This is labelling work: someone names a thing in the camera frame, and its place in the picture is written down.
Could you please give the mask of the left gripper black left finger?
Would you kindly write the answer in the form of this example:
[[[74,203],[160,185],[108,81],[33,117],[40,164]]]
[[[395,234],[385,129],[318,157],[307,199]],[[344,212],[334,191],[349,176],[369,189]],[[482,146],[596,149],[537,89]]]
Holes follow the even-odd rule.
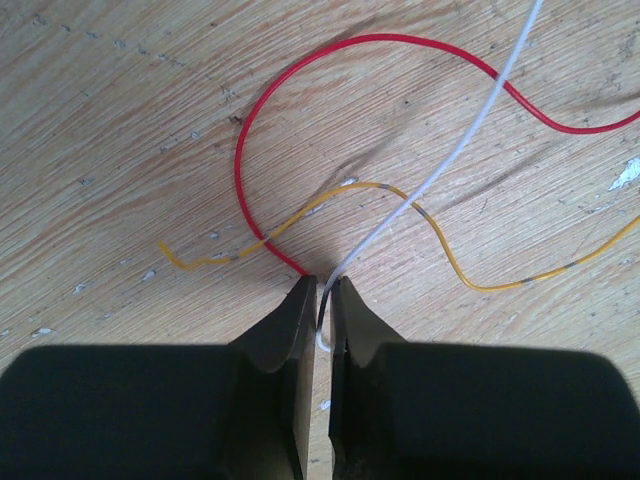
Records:
[[[316,280],[235,340],[50,345],[1,377],[5,479],[302,479]]]

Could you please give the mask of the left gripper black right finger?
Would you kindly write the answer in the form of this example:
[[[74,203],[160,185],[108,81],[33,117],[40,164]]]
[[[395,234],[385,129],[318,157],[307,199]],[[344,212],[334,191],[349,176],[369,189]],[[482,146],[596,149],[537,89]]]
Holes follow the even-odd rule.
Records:
[[[337,479],[635,479],[639,409],[589,352],[410,342],[332,289]]]

